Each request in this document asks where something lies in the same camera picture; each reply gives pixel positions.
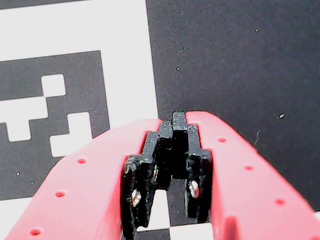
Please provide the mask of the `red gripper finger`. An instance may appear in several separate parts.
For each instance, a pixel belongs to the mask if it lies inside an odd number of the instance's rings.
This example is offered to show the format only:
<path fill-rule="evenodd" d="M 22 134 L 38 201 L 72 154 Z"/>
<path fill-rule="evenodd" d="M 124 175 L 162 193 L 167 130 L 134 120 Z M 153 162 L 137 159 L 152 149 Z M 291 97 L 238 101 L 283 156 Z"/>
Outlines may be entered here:
<path fill-rule="evenodd" d="M 317 240 L 309 203 L 257 150 L 205 111 L 172 115 L 185 150 L 185 214 L 210 220 L 216 240 Z"/>
<path fill-rule="evenodd" d="M 159 119 L 111 129 L 62 158 L 7 235 L 9 240 L 119 240 L 121 175 Z"/>

